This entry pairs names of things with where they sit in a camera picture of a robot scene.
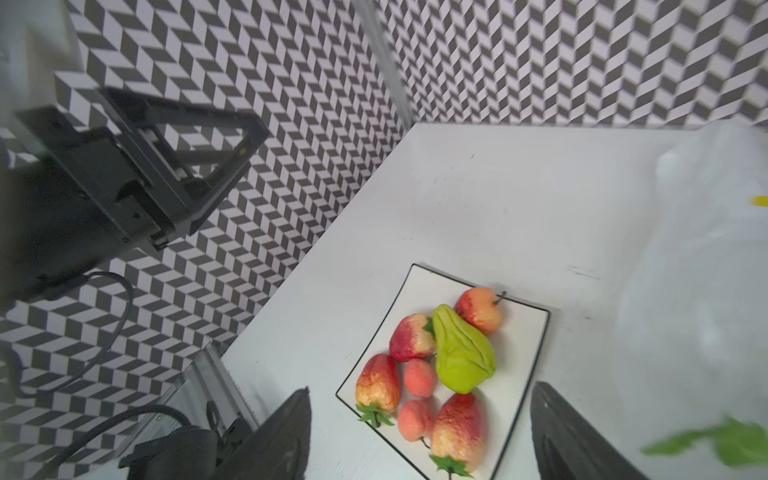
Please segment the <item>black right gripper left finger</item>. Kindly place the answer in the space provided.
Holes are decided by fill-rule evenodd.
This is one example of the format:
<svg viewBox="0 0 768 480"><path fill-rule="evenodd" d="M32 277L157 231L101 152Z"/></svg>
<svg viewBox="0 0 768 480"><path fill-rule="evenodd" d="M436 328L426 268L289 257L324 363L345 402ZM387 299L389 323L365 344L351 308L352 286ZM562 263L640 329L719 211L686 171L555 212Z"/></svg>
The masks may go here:
<svg viewBox="0 0 768 480"><path fill-rule="evenodd" d="M212 479L305 478L312 411L309 388L296 390L235 452Z"/></svg>

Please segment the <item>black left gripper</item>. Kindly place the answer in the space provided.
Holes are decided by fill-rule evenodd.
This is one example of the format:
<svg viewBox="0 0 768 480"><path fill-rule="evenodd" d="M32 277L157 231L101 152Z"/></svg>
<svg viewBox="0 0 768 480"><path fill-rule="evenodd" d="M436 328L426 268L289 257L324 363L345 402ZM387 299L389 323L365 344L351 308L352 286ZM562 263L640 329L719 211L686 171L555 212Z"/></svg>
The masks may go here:
<svg viewBox="0 0 768 480"><path fill-rule="evenodd" d="M252 112L131 90L98 90L119 128L78 131L54 107L18 113L42 150L1 172L1 303L52 300L141 243L163 249L197 232L269 137ZM231 130L233 147L178 150L164 126Z"/></svg>

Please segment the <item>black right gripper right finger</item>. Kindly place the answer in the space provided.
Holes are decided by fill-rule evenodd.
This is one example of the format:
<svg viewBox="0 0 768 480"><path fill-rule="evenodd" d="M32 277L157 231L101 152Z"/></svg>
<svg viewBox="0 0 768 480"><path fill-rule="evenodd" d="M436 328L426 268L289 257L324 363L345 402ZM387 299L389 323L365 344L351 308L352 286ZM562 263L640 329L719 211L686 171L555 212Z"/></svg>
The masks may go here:
<svg viewBox="0 0 768 480"><path fill-rule="evenodd" d="M647 479L549 383L535 383L530 417L542 479Z"/></svg>

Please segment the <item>red fake strawberry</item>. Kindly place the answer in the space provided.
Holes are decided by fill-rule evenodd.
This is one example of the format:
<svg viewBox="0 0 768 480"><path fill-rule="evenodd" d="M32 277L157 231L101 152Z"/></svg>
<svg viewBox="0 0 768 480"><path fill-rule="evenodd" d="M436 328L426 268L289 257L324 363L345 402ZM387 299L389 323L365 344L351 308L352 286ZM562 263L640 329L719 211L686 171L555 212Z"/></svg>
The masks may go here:
<svg viewBox="0 0 768 480"><path fill-rule="evenodd" d="M374 429L394 425L401 389L395 361L389 355L377 354L366 363L356 382L355 399L361 422Z"/></svg>
<svg viewBox="0 0 768 480"><path fill-rule="evenodd" d="M438 471L472 478L484 460L487 437L482 402L473 393L456 393L438 411L429 457Z"/></svg>
<svg viewBox="0 0 768 480"><path fill-rule="evenodd" d="M400 363L425 359L436 350L431 318L421 313L402 319L389 341L389 355Z"/></svg>

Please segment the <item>green fake pear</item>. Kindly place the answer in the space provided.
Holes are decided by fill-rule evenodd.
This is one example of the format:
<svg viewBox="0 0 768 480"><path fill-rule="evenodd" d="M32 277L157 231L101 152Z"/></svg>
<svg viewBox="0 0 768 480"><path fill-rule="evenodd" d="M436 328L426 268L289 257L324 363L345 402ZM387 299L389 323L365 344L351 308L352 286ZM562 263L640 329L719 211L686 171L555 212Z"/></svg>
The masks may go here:
<svg viewBox="0 0 768 480"><path fill-rule="evenodd" d="M471 393L496 373L495 349L476 327L448 305L432 312L437 346L436 373L440 382L459 394Z"/></svg>

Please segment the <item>small red fake fruit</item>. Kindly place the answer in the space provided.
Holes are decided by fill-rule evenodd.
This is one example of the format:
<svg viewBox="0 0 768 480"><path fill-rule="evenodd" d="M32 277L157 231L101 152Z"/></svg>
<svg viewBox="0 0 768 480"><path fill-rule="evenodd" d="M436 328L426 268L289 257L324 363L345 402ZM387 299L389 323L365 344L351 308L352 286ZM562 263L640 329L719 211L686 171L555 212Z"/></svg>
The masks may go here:
<svg viewBox="0 0 768 480"><path fill-rule="evenodd" d="M418 398L433 395L438 378L433 366L424 359L411 359L406 363L404 384L408 392Z"/></svg>
<svg viewBox="0 0 768 480"><path fill-rule="evenodd" d="M398 430L408 442L420 442L430 448L433 426L432 408L427 400L409 400L398 414Z"/></svg>

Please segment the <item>red fake apple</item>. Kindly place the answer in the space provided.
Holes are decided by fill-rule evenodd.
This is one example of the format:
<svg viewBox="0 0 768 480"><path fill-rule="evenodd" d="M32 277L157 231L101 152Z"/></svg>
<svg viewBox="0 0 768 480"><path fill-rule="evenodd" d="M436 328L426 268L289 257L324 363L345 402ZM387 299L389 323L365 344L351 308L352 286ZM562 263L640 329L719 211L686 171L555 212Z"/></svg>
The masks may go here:
<svg viewBox="0 0 768 480"><path fill-rule="evenodd" d="M496 332L502 323L500 297L490 288L474 287L457 300L454 310L466 322L486 335Z"/></svg>

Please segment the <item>white plastic bag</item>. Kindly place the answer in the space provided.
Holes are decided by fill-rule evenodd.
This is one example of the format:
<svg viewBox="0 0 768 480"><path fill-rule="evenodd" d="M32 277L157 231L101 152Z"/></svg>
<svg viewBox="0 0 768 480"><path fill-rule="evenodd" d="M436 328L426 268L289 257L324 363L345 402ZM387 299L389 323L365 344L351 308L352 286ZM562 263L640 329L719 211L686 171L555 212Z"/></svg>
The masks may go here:
<svg viewBox="0 0 768 480"><path fill-rule="evenodd" d="M662 154L622 293L614 381L654 478L767 475L767 135L718 121Z"/></svg>

